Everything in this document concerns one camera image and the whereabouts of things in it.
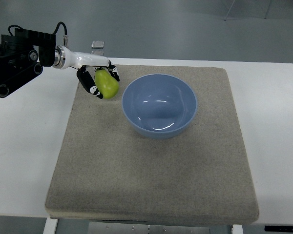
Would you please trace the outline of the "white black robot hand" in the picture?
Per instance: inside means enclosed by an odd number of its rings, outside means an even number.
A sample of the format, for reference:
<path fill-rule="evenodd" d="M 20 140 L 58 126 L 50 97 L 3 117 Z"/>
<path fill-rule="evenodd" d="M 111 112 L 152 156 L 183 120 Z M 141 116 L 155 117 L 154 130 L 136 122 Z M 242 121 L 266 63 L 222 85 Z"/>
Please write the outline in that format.
<path fill-rule="evenodd" d="M 55 49 L 55 62 L 53 65 L 57 69 L 66 69 L 72 67 L 77 69 L 77 78 L 83 88 L 90 94 L 103 99 L 95 84 L 95 72 L 104 69 L 119 83 L 120 78 L 116 66 L 106 57 L 72 52 L 64 46 L 57 46 Z"/>

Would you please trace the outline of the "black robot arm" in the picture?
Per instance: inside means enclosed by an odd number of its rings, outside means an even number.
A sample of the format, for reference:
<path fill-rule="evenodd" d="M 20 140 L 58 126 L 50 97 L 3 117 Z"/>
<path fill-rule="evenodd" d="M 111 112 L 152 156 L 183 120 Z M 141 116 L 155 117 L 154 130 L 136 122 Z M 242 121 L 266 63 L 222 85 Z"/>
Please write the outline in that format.
<path fill-rule="evenodd" d="M 67 27 L 58 22 L 52 34 L 26 30 L 18 25 L 8 27 L 1 35 L 0 98 L 5 98 L 43 72 L 44 67 L 58 65 L 60 52 L 56 49 L 56 33 L 64 28 L 63 44 L 67 45 Z"/>

